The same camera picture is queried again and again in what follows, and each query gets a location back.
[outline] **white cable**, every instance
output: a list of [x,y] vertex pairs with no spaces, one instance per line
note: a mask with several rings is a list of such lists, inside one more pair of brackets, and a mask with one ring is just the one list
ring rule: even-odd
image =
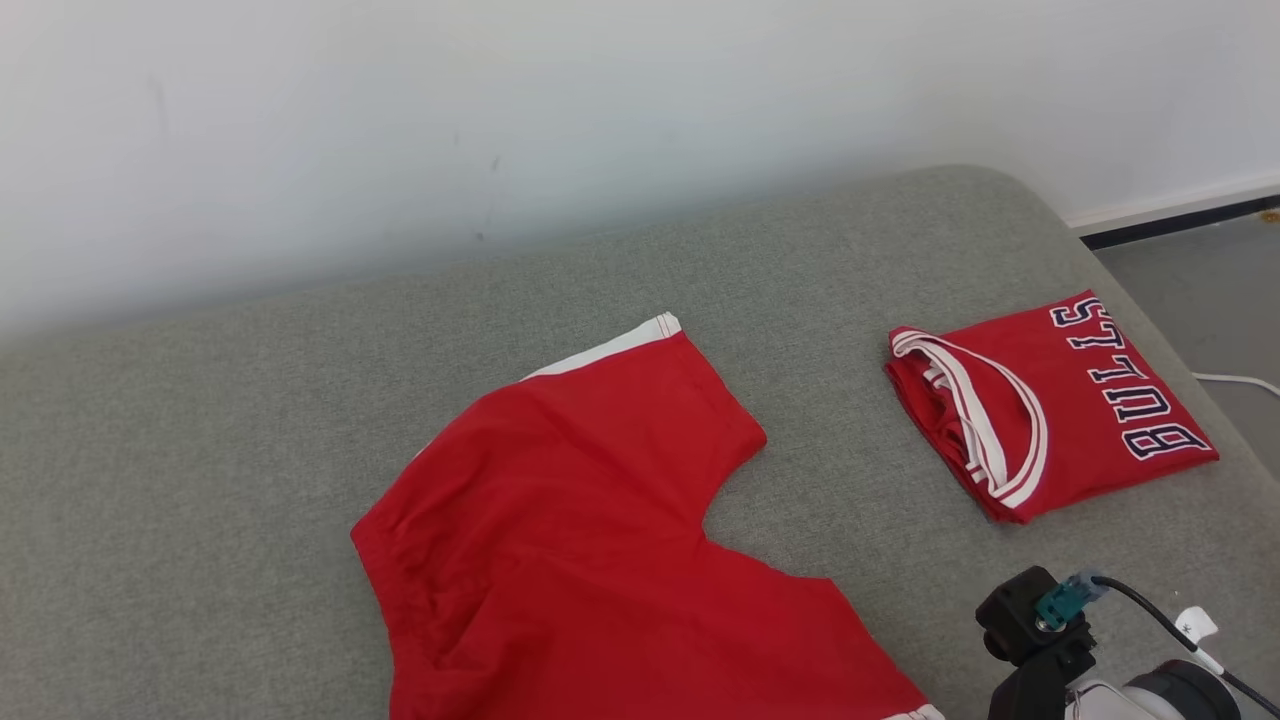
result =
[[1192,377],[1197,380],[1210,380],[1215,383],[1245,383],[1258,386],[1271,395],[1280,397],[1280,387],[1276,387],[1266,380],[1260,380],[1258,378],[1247,378],[1244,375],[1212,375],[1208,373],[1192,373]]

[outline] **printed lettering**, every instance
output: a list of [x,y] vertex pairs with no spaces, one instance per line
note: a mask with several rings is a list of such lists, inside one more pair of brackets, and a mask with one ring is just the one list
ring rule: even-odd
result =
[[1207,442],[1178,423],[1126,430],[1123,437],[1125,447],[1138,460],[1179,450],[1208,450]]
[[1115,347],[1124,350],[1124,336],[1120,334],[1115,323],[1102,322],[1098,323],[1098,327],[1107,334],[1102,337],[1069,337],[1066,342],[1075,350],[1084,350],[1085,347]]
[[1112,355],[1111,361],[1116,364],[1115,368],[1089,370],[1089,377],[1093,378],[1093,382],[1107,383],[1126,378],[1137,378],[1139,380],[1148,379],[1147,375],[1142,374],[1142,370],[1134,366],[1133,360],[1130,360],[1128,355]]
[[1071,325],[1079,325],[1085,320],[1093,318],[1110,318],[1106,307],[1102,306],[1102,301],[1097,297],[1089,297],[1082,300],[1075,305],[1064,305],[1061,307],[1053,307],[1048,311],[1050,316],[1053,319],[1053,325],[1059,328],[1069,328]]
[[1172,410],[1164,393],[1155,386],[1124,387],[1105,389],[1102,396],[1107,398],[1111,409],[1116,411],[1116,420],[1128,423],[1137,418],[1153,418],[1156,415],[1169,415]]

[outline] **gray couch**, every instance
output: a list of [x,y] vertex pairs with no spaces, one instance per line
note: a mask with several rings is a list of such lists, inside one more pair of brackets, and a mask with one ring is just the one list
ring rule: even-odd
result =
[[[1222,460],[995,525],[900,409],[886,333],[1087,287]],[[1280,486],[1039,200],[952,167],[8,352],[0,716],[385,716],[352,524],[477,396],[663,310],[769,436],[710,537],[833,578],[948,717],[984,717],[1010,671],[973,610],[1032,564],[1202,605],[1210,652],[1280,696]],[[1179,656],[1119,596],[1096,607],[1098,675]]]

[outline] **black baseboard strip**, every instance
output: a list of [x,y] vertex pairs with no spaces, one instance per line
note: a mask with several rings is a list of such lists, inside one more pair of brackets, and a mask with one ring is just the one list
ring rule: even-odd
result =
[[1133,242],[1135,240],[1147,240],[1148,237],[1157,237],[1171,232],[1212,225],[1213,223],[1221,223],[1224,220],[1242,218],[1244,215],[1252,215],[1266,210],[1275,210],[1277,208],[1280,208],[1280,195],[1271,195],[1257,200],[1233,202],[1231,205],[1224,205],[1221,208],[1210,208],[1208,210],[1201,210],[1198,213],[1175,215],[1172,218],[1165,218],[1164,220],[1152,220],[1139,225],[1129,225],[1126,228],[1116,228],[1114,231],[1087,234],[1080,240],[1084,241],[1084,246],[1089,250],[1101,250],[1103,247],[1124,245],[1125,242]]

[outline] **red jersey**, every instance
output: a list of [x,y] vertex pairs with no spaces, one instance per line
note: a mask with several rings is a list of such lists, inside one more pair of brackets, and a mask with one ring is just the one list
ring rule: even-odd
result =
[[1219,457],[1093,292],[941,337],[897,328],[890,345],[902,406],[996,520]]
[[941,720],[831,580],[707,539],[763,445],[669,314],[476,401],[352,530],[392,717]]

